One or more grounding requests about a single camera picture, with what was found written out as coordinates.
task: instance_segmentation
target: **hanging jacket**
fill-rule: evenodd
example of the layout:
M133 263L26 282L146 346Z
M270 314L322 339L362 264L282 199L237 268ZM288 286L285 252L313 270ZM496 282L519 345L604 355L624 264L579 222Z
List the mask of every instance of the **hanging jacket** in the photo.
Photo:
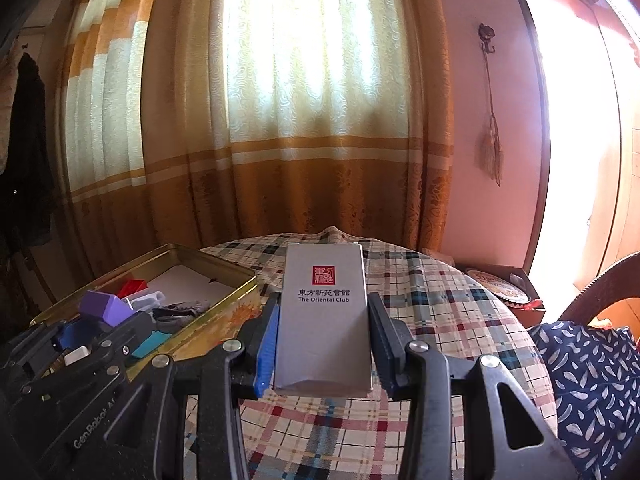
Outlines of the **hanging jacket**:
M44 83L24 54L11 113L9 150L0 175L0 229L10 251L50 240L53 177L47 158Z
M9 54L0 59L0 174L4 172L9 152L9 131L11 108L14 103L15 87L18 84L18 63L20 45L15 41Z

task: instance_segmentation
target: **table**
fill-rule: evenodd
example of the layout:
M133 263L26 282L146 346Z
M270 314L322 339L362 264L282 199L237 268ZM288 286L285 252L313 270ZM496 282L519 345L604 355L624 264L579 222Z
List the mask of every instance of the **table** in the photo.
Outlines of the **table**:
M362 245L367 291L378 292L391 317L407 323L416 338L463 358L497 355L511 370L551 428L556 404L538 350L511 311L466 274L424 254L329 227L314 235L277 234L204 249L257 273L264 301L282 286L289 242ZM367 399L281 397L267 390L246 400L242 430L254 480L391 480L398 473L409 402L389 401L374 373ZM453 478L462 479L462 402L453 399ZM196 478L197 398L188 400L185 478Z

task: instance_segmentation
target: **red block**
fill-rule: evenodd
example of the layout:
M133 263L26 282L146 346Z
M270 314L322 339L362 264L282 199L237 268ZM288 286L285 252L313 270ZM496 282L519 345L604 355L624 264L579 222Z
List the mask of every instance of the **red block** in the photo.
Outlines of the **red block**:
M136 292L140 292L141 290L146 289L146 281L145 280L129 280L125 283L120 291L116 294L121 300L130 296L131 294L135 294Z

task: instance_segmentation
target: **navy fabric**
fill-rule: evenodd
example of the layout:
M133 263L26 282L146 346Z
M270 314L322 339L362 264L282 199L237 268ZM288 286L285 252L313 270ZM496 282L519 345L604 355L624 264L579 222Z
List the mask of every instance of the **navy fabric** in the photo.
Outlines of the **navy fabric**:
M640 354L628 328L529 329L551 376L558 438L585 480L604 480L640 430Z

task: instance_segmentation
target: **plate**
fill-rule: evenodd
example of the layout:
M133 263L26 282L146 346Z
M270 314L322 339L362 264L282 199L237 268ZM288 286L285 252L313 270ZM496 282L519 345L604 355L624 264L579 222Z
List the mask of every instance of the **plate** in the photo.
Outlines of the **plate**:
M466 273L502 300L513 301L513 303L519 304L529 303L530 301L529 295L526 292L523 292L517 286L498 278L498 276L475 269L469 269Z

